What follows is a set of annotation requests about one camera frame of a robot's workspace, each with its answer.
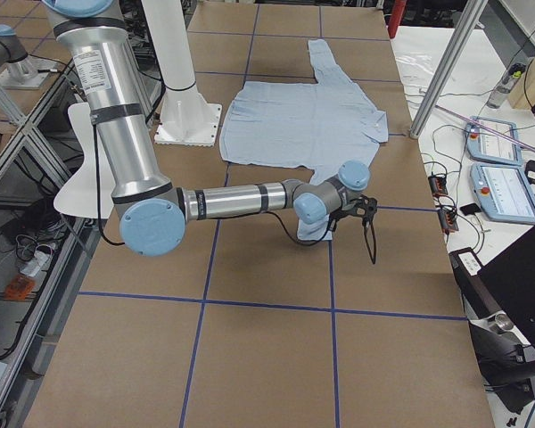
white desk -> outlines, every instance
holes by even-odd
[[[451,37],[451,29],[426,29],[401,27],[395,40],[392,41],[394,53],[397,56],[402,83],[408,95],[419,94],[420,89],[425,90],[432,77],[433,71],[438,66],[440,58]],[[405,65],[404,58],[416,60],[415,65]],[[443,94],[482,94],[490,91],[505,67],[485,33],[477,29],[473,32],[465,47],[452,76],[442,91]],[[502,119],[514,122],[518,128],[535,125],[535,118],[530,111],[514,110],[508,102],[498,109],[493,110],[483,105],[488,100],[489,94],[485,95],[462,95],[442,96],[439,105],[464,116],[480,115],[488,118]],[[408,107],[410,114],[416,114],[418,105],[422,101],[420,96],[408,96]],[[428,120],[424,132],[419,139],[422,153],[426,153],[424,161],[430,161],[430,156],[435,161],[441,162],[448,167],[449,171],[458,169],[456,162],[439,155],[434,151],[432,132],[446,124],[456,125],[463,128],[465,125],[458,119],[435,110]],[[520,129],[518,131],[520,139],[526,144],[535,146],[535,127]],[[446,127],[436,132],[436,148],[454,158],[462,158],[464,151],[464,133],[461,129]],[[523,151],[523,159],[535,160],[535,154]],[[463,169],[457,180],[457,174],[450,174],[448,177],[448,190],[450,196],[457,198],[457,205],[462,206],[470,202],[477,202],[470,184],[470,166],[473,164],[467,154],[463,158]],[[426,170],[430,173],[432,165],[426,165]],[[435,166],[436,172],[442,172],[441,167]],[[485,244],[478,254],[483,263],[487,263],[503,251],[510,243],[525,233],[530,226],[514,225],[507,223],[497,223],[488,221],[483,214],[478,214],[484,229],[490,231],[485,234]],[[477,234],[473,228],[463,220],[458,220],[459,232],[451,234],[448,240],[448,251],[461,249],[467,246],[474,246]],[[488,394],[494,422],[496,427],[505,426],[512,415],[501,403],[495,394]],[[522,415],[519,416],[516,426],[523,426],[525,419],[531,409],[531,404],[526,406]],[[535,428],[535,415],[532,418],[531,427]]]

sticker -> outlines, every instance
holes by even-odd
[[[463,252],[462,254],[458,254],[458,256],[471,276],[478,275],[478,272],[482,267],[471,252]]]
[[[80,53],[73,57],[73,61],[75,62],[79,79],[86,95],[92,92],[111,89],[111,82],[107,75],[107,69],[105,69],[101,51],[95,50]]]

small robot arm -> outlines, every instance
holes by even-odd
[[[115,177],[111,197],[121,237],[131,250],[147,256],[171,251],[191,220],[294,208],[299,218],[313,224],[334,212],[340,213],[336,218],[345,217],[360,206],[370,173],[353,160],[320,185],[286,180],[204,190],[174,187],[159,170],[134,89],[137,71],[124,54],[128,33],[118,2],[42,1],[57,40],[73,55],[92,124]]]
[[[0,67],[4,64],[7,64],[10,76],[20,83],[37,75],[36,67],[29,60],[28,52],[15,31],[0,24]]]

